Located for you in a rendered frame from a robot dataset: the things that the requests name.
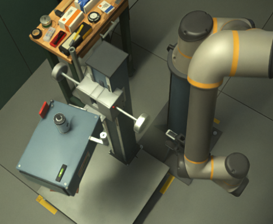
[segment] black and yellow tool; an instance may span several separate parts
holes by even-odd
[[[80,26],[68,37],[68,39],[66,39],[65,42],[62,43],[62,45],[59,47],[59,51],[66,56],[69,56],[69,48],[72,46],[77,48],[86,39],[86,37],[90,35],[92,31],[93,29],[89,24],[82,22]]]

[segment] metal platform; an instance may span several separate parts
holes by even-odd
[[[133,223],[169,167],[142,149],[126,166],[109,150],[97,145],[74,197],[43,186],[38,193],[78,224]]]

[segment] concrete floor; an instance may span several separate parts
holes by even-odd
[[[129,5],[136,69],[129,80],[133,115],[148,113],[151,122],[168,101],[166,48],[177,42],[184,15],[203,10],[213,17],[249,18],[257,28],[273,31],[273,0],[134,0]],[[119,26],[112,44],[121,48]],[[15,168],[40,120],[40,105],[51,98],[65,103],[50,73],[46,60],[0,111],[0,224],[75,223],[36,202],[40,186]],[[227,77],[219,90],[215,117],[220,123],[214,127],[223,134],[212,152],[245,154],[249,185],[236,198],[209,180],[196,179],[188,186],[175,178],[142,223],[273,224],[273,79]],[[136,135],[137,141],[144,135]]]

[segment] cardboard box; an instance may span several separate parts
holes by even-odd
[[[71,6],[59,19],[59,26],[61,29],[72,33],[83,20],[83,12]]]
[[[99,2],[100,0],[89,0],[89,2],[87,2],[84,6],[82,2],[86,2],[82,1],[82,0],[74,0],[74,5],[75,8],[83,11],[85,14],[88,14],[89,12],[91,12],[92,8],[96,6],[96,4]]]

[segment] black tape roll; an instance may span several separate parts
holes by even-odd
[[[31,35],[34,39],[40,39],[40,37],[42,37],[42,31],[38,28],[33,29]]]

